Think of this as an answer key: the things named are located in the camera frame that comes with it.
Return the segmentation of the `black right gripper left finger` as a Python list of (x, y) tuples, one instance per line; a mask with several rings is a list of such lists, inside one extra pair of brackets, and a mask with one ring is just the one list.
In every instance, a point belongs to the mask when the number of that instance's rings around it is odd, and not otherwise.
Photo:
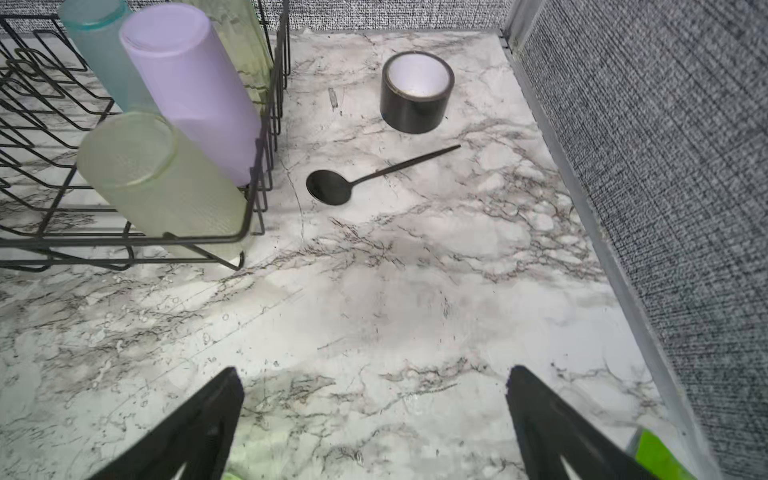
[(95, 479), (220, 479), (229, 457), (244, 390), (223, 369)]

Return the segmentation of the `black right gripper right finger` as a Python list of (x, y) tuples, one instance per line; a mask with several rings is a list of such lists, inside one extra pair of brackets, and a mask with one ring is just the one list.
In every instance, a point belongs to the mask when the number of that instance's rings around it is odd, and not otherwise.
[(530, 479), (653, 479), (529, 369), (514, 366), (506, 401)]

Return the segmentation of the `pale yellow-green frosted cup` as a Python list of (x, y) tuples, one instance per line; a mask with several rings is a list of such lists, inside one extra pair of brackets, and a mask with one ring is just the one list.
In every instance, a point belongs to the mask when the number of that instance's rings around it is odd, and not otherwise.
[(76, 153), (79, 174), (148, 237), (229, 236), (245, 196), (180, 130), (159, 115), (111, 116)]

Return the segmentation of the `black wire dish rack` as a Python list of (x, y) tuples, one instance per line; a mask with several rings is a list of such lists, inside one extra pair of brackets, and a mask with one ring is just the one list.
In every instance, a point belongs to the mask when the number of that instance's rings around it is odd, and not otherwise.
[(281, 131), (290, 72), (290, 16), (282, 9), (274, 33), (253, 4), (273, 60), (268, 101), (241, 230), (229, 236), (148, 237), (79, 174), (85, 135), (122, 111), (78, 52), (55, 14), (1, 18), (1, 264), (42, 272), (91, 265), (122, 271), (139, 264), (208, 263), (242, 268), (263, 213)]

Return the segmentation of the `lilac plastic cup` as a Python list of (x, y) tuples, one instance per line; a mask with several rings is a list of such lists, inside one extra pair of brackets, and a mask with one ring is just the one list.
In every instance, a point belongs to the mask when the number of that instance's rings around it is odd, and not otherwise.
[(161, 114), (236, 186), (248, 184), (261, 116), (206, 14), (153, 5), (131, 15), (119, 37)]

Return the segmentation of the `tall light green cup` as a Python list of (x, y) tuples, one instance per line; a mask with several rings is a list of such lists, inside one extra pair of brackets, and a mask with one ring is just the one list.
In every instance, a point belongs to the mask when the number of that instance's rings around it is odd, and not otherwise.
[(251, 1), (184, 0), (212, 22), (251, 101), (263, 111), (268, 101), (273, 60), (267, 37)]

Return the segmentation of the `teal frosted cup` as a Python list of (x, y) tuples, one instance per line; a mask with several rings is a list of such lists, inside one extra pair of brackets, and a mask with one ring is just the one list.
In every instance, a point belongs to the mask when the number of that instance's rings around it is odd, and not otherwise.
[(120, 41), (120, 28), (133, 14), (126, 2), (66, 0), (57, 13), (78, 52), (122, 111), (159, 112)]

